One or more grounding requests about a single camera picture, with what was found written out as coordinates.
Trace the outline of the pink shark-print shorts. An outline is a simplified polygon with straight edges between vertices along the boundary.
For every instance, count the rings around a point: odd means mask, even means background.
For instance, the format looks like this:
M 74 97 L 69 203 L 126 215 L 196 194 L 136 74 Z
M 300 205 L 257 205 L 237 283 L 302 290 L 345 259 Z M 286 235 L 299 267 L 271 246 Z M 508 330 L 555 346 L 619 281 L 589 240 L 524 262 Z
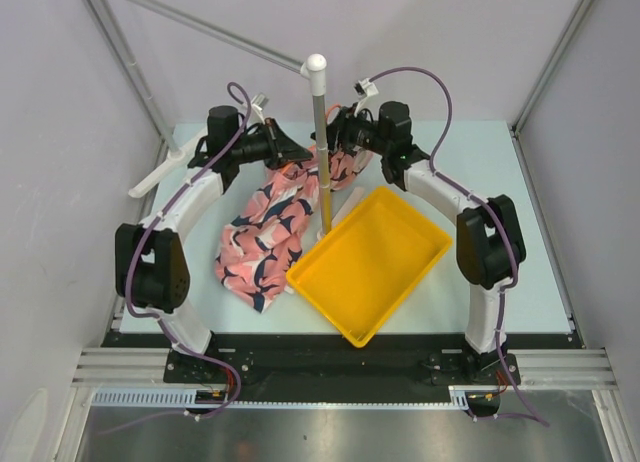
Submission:
M 221 285 L 256 312 L 266 311 L 285 291 L 286 273 L 303 255 L 302 238 L 319 205 L 317 157 L 269 169 L 221 233 L 214 259 Z

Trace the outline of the orange plastic hanger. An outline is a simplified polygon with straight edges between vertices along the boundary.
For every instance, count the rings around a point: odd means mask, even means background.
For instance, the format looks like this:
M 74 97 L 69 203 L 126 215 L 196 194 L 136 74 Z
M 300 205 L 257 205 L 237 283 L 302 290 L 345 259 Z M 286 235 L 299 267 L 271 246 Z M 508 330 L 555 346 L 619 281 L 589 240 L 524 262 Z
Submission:
M 325 122 L 326 122 L 327 126 L 329 125 L 329 121 L 330 121 L 331 114 L 332 114 L 335 110 L 339 110 L 341 107 L 342 107 L 342 106 L 341 106 L 341 104 L 336 103 L 336 104 L 333 104 L 332 106 L 330 106 L 330 107 L 327 109 L 327 111 L 326 111 L 326 113 L 325 113 Z M 281 168 L 281 169 L 279 170 L 279 172 L 280 172 L 280 173 L 282 173 L 282 174 L 286 173 L 286 172 L 287 172 L 287 170 L 288 170 L 288 169 L 289 169 L 293 164 L 294 164 L 294 162 L 289 162 L 289 163 L 287 163 L 283 168 Z

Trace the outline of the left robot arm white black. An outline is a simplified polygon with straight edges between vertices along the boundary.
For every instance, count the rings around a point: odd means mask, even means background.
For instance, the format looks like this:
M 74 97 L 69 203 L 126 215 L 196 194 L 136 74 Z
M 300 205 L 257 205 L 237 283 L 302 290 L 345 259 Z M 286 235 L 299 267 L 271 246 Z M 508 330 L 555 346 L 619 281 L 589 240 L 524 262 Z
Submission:
M 311 151 L 286 135 L 275 119 L 253 122 L 233 106 L 215 106 L 183 185 L 159 212 L 116 230 L 117 293 L 132 317 L 155 320 L 172 347 L 188 354 L 185 367 L 197 380 L 214 379 L 221 358 L 209 350 L 213 334 L 187 299 L 191 279 L 184 241 L 227 192 L 242 165 L 261 162 L 280 169 L 311 158 Z

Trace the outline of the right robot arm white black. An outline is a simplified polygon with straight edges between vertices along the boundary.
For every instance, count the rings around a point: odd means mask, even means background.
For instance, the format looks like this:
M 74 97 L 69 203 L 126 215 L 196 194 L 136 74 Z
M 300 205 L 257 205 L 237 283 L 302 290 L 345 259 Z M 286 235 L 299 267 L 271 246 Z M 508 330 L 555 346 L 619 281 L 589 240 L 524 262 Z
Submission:
M 381 158 L 387 183 L 421 198 L 455 227 L 456 262 L 469 283 L 463 375 L 484 383 L 497 371 L 492 352 L 503 348 L 506 291 L 518 282 L 526 259 L 515 204 L 506 195 L 482 198 L 437 170 L 434 155 L 413 141 L 409 106 L 385 102 L 378 117 L 355 105 L 342 106 L 328 123 L 329 147 L 353 154 L 367 150 Z

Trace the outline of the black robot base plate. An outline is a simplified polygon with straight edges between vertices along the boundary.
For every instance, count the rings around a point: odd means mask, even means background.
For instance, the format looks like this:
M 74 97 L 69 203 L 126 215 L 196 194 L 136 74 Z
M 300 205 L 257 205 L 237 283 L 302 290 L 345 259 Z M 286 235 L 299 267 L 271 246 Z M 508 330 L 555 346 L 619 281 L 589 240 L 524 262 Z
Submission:
M 336 335 L 241 335 L 214 336 L 207 356 L 233 366 L 242 383 L 256 385 L 270 376 L 310 376 L 328 379 L 338 376 L 408 376 L 433 385 L 471 382 L 491 384 L 505 380 L 498 355 L 472 355 L 463 347 L 461 333 L 444 335 L 382 335 L 365 348 L 357 349 Z M 194 356 L 171 349 L 160 334 L 109 332 L 100 348 L 165 349 L 162 356 L 163 381 L 169 383 L 222 382 L 228 369 L 216 368 Z M 509 371 L 518 374 L 524 355 L 517 351 L 566 351 L 583 349 L 576 333 L 508 335 L 504 357 Z

